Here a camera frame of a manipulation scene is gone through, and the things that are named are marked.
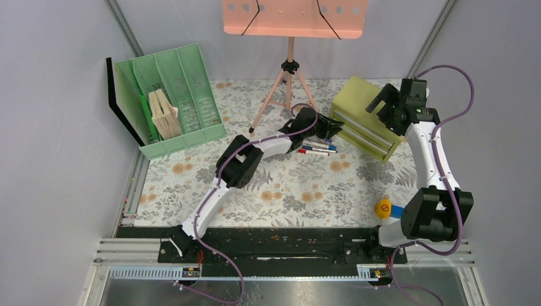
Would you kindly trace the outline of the yellow-green drawer cabinet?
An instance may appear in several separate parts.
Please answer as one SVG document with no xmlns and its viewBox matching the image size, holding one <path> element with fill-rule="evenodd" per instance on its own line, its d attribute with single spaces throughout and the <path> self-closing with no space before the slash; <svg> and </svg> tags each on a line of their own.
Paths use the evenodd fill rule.
<svg viewBox="0 0 541 306">
<path fill-rule="evenodd" d="M 386 163 L 403 137 L 387 129 L 376 115 L 382 106 L 369 113 L 366 107 L 381 88 L 358 76 L 352 76 L 336 94 L 330 107 L 330 117 L 344 123 L 338 133 L 346 142 Z"/>
</svg>

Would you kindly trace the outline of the purple 52-storey treehouse book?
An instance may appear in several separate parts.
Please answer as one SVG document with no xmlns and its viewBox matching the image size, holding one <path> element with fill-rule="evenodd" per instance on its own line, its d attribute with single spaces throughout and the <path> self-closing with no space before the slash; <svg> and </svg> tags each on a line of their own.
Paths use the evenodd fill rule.
<svg viewBox="0 0 541 306">
<path fill-rule="evenodd" d="M 149 93 L 149 104 L 151 107 L 152 122 L 156 126 L 156 129 L 164 140 L 170 139 L 172 135 L 156 91 Z"/>
</svg>

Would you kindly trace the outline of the green plastic folder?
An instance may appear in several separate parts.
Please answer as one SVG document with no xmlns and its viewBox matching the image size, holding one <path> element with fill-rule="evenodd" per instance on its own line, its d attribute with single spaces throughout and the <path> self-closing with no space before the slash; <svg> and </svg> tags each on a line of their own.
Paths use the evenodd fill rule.
<svg viewBox="0 0 541 306">
<path fill-rule="evenodd" d="M 156 126 L 154 125 L 151 117 L 151 111 L 149 107 L 148 99 L 145 96 L 145 93 L 143 91 L 142 86 L 140 85 L 140 82 L 138 81 L 138 78 L 135 74 L 135 64 L 134 59 L 129 60 L 129 67 L 132 74 L 133 81 L 135 83 L 135 87 L 137 88 L 138 97 L 140 100 L 140 103 L 142 105 L 143 114 L 145 117 L 145 123 L 147 127 L 149 128 L 149 135 L 150 135 L 150 143 L 157 143 L 160 141 L 158 130 L 156 129 Z"/>
</svg>

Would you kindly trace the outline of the white sketch pad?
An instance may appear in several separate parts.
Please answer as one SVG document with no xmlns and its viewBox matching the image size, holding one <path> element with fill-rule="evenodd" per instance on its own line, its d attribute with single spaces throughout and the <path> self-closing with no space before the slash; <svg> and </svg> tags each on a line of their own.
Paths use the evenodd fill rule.
<svg viewBox="0 0 541 306">
<path fill-rule="evenodd" d="M 149 128 L 132 78 L 129 60 L 114 62 L 105 59 L 107 71 L 108 105 L 127 129 L 128 133 L 143 147 L 150 144 Z"/>
</svg>

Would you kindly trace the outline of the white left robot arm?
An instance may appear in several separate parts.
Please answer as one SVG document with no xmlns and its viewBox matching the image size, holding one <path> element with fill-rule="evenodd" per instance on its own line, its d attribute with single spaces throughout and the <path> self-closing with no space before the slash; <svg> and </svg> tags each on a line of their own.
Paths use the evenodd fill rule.
<svg viewBox="0 0 541 306">
<path fill-rule="evenodd" d="M 302 107 L 300 111 L 274 134 L 259 140 L 238 135 L 232 140 L 216 162 L 215 176 L 204 198 L 168 237 L 181 261 L 196 258 L 198 246 L 194 240 L 204 236 L 219 208 L 231 194 L 248 184 L 263 159 L 289 154 L 312 136 L 325 140 L 342 131 L 343 122 L 328 118 L 305 103 L 298 105 Z"/>
</svg>

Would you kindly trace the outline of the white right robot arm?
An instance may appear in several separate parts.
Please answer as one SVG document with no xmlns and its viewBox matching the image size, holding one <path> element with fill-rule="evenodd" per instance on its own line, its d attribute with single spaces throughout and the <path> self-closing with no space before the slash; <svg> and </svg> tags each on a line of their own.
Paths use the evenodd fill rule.
<svg viewBox="0 0 541 306">
<path fill-rule="evenodd" d="M 448 165 L 441 141 L 443 122 L 426 104 L 427 82 L 405 78 L 400 88 L 386 84 L 366 107 L 387 129 L 406 138 L 418 187 L 398 221 L 380 226 L 378 238 L 367 243 L 367 257 L 376 263 L 390 256 L 391 247 L 423 240 L 458 241 L 474 204 L 473 195 L 461 189 Z"/>
</svg>

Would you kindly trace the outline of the dark blue whiteboard marker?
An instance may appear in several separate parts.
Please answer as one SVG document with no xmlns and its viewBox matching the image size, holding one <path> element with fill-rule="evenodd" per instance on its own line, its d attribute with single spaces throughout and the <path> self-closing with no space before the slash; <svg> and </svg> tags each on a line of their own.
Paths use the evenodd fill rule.
<svg viewBox="0 0 541 306">
<path fill-rule="evenodd" d="M 310 147 L 310 146 L 305 146 L 305 145 L 301 146 L 301 149 L 313 150 L 313 151 L 317 151 L 317 152 L 337 153 L 336 150 L 322 149 L 322 148 L 318 148 L 318 147 Z"/>
</svg>

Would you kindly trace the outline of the red whiteboard marker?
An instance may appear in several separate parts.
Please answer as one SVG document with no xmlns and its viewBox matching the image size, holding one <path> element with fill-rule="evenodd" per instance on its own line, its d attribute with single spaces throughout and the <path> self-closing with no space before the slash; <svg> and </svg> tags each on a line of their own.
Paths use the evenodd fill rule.
<svg viewBox="0 0 541 306">
<path fill-rule="evenodd" d="M 329 156 L 330 154 L 328 152 L 320 152 L 316 150 L 306 150 L 306 149 L 298 149 L 298 153 L 305 154 L 305 155 L 316 155 L 316 156 Z"/>
</svg>

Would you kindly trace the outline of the floral table mat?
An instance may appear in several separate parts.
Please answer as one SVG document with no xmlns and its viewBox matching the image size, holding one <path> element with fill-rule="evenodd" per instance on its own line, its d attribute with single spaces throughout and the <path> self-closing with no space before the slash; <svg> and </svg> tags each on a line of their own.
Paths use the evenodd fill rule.
<svg viewBox="0 0 541 306">
<path fill-rule="evenodd" d="M 273 95 L 253 133 L 248 131 L 272 80 L 215 80 L 212 89 L 226 136 L 150 162 L 134 225 L 169 227 L 184 221 L 209 190 L 216 161 L 237 135 L 259 139 L 289 119 L 281 107 L 285 90 Z M 264 159 L 254 177 L 212 218 L 212 227 L 372 227 L 383 198 L 403 206 L 417 192 L 417 174 L 407 143 L 388 162 L 333 138 L 337 152 L 318 156 L 292 152 Z"/>
</svg>

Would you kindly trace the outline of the pink music stand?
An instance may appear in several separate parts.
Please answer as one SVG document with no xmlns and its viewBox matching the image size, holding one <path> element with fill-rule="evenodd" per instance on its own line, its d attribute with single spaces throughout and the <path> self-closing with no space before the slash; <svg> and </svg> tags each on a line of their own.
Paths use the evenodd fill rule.
<svg viewBox="0 0 541 306">
<path fill-rule="evenodd" d="M 249 128 L 252 133 L 272 101 L 278 85 L 286 84 L 282 107 L 294 110 L 292 105 L 293 78 L 300 81 L 309 106 L 316 102 L 308 89 L 299 63 L 295 60 L 297 38 L 336 38 L 355 40 L 362 36 L 368 0 L 261 0 L 222 1 L 224 32 L 238 36 L 275 36 L 287 39 L 286 60 L 281 64 L 278 77 Z"/>
</svg>

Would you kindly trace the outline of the yellow blue green toy block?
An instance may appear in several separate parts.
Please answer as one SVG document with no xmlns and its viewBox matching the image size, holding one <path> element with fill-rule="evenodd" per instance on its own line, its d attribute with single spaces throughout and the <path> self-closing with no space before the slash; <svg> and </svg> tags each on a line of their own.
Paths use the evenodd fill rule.
<svg viewBox="0 0 541 306">
<path fill-rule="evenodd" d="M 389 199 L 384 198 L 376 204 L 375 213 L 379 219 L 388 219 L 389 217 L 400 219 L 403 207 L 393 205 Z"/>
</svg>

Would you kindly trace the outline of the green plastic file organizer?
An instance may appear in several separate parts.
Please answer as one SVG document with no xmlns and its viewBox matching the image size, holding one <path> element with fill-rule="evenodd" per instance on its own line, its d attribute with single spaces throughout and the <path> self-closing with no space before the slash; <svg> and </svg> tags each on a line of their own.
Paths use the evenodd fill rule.
<svg viewBox="0 0 541 306">
<path fill-rule="evenodd" d="M 149 102 L 149 93 L 162 89 L 178 108 L 181 135 L 139 146 L 148 159 L 157 159 L 226 136 L 204 59 L 198 44 L 134 58 L 135 74 Z"/>
</svg>

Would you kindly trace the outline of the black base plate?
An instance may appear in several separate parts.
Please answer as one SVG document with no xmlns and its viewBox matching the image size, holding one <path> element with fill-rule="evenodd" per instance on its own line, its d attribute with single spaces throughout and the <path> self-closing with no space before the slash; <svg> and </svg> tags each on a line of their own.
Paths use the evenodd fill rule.
<svg viewBox="0 0 541 306">
<path fill-rule="evenodd" d="M 157 238 L 158 263 L 194 264 L 211 276 L 352 275 L 358 266 L 407 262 L 378 243 L 376 228 L 209 228 L 186 256 L 174 252 L 171 228 L 120 227 L 117 238 Z"/>
</svg>

